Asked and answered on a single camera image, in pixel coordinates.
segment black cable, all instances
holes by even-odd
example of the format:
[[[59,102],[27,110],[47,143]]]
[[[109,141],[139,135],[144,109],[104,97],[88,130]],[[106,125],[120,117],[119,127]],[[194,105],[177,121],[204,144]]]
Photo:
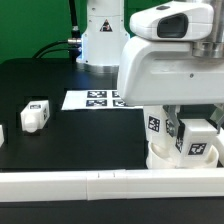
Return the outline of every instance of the black cable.
[[[42,54],[39,55],[38,58],[42,58],[45,54],[48,54],[48,53],[52,53],[52,52],[57,52],[57,51],[69,51],[70,49],[53,49],[53,50],[48,50],[48,51],[45,51],[43,52]]]
[[[70,15],[71,15],[71,22],[72,22],[72,38],[80,38],[80,30],[77,21],[77,14],[76,14],[76,6],[75,0],[69,0],[69,8],[70,8]]]
[[[60,45],[60,44],[67,44],[68,41],[67,40],[59,40],[59,41],[56,41],[54,43],[51,43],[51,44],[48,44],[46,45],[45,47],[41,48],[39,51],[37,51],[32,58],[38,58],[38,56],[44,52],[45,50],[51,48],[51,47],[54,47],[54,46],[57,46],[57,45]]]

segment black and white pattern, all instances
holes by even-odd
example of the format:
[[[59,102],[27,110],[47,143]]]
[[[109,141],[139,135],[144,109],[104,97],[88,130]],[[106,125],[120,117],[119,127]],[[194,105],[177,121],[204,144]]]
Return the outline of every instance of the black and white pattern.
[[[183,143],[184,143],[183,138],[177,137],[175,146],[180,152],[182,152]]]
[[[47,119],[47,109],[45,108],[44,109],[44,120],[46,120]]]
[[[206,148],[206,143],[194,143],[191,145],[190,151],[188,155],[203,155],[205,148]]]
[[[88,91],[87,98],[107,98],[107,91]]]
[[[149,116],[148,128],[155,132],[159,132],[160,131],[160,120],[155,117]]]
[[[120,98],[120,96],[119,96],[117,91],[112,91],[112,97],[113,98]]]
[[[106,107],[107,100],[87,100],[86,107]]]
[[[166,119],[166,132],[169,133],[170,132],[170,122],[168,119]]]
[[[127,107],[126,103],[123,100],[113,100],[114,107]]]

